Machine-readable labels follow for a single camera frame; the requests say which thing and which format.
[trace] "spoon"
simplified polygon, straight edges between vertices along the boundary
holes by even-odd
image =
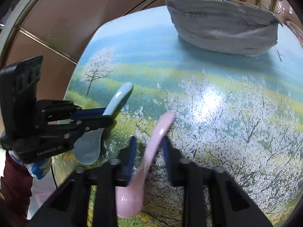
[[[132,88],[133,84],[131,82],[123,84],[109,102],[103,115],[113,115],[119,103]],[[103,130],[104,128],[86,132],[75,142],[72,152],[81,164],[90,165],[98,160],[101,151],[100,141]]]
[[[158,151],[159,144],[174,122],[174,119],[175,114],[172,112],[167,112],[160,117],[146,146],[139,169],[132,177],[130,184],[127,187],[115,187],[116,210],[119,217],[132,218],[142,210],[145,178]]]

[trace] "light blue spoon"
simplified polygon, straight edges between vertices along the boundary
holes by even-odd
[[[103,115],[113,115],[119,103],[131,91],[133,84],[126,82],[113,96]],[[74,144],[73,154],[83,165],[95,163],[101,151],[101,136],[104,128],[86,132]]]

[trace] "pink spoon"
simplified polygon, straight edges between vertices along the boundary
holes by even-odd
[[[116,209],[119,217],[132,218],[142,210],[145,178],[153,158],[158,151],[160,142],[174,122],[174,119],[175,114],[171,112],[167,112],[160,117],[149,143],[146,146],[139,169],[132,177],[130,184],[127,187],[115,187]]]

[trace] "black cable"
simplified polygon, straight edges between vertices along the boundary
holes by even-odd
[[[53,169],[53,164],[51,164],[51,170],[52,170],[52,175],[53,175],[53,180],[56,186],[56,189],[58,189],[57,183],[56,183],[56,179],[55,179],[55,174],[54,174],[54,169]]]

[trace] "tree trunk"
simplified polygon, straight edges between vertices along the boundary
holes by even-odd
[[[89,86],[88,86],[88,89],[87,89],[87,93],[86,93],[86,95],[88,95],[88,93],[89,93],[89,90],[91,89],[91,83],[92,83],[93,81],[90,81],[89,82]]]

